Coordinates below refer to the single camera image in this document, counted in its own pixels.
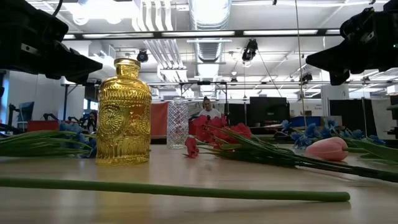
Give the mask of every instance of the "wooden table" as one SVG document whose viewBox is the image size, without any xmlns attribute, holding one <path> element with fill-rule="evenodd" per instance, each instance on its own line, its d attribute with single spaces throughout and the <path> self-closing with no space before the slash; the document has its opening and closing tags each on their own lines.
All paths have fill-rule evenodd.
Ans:
<svg viewBox="0 0 398 224">
<path fill-rule="evenodd" d="M 0 176 L 230 189 L 347 191 L 351 200 L 260 201 L 0 188 L 0 223 L 398 223 L 397 184 L 227 161 L 211 155 L 187 159 L 182 151 L 170 151 L 165 146 L 151 148 L 150 162 L 132 167 L 99 167 L 90 159 L 3 159 Z M 354 157 L 347 161 L 369 166 Z"/>
</svg>

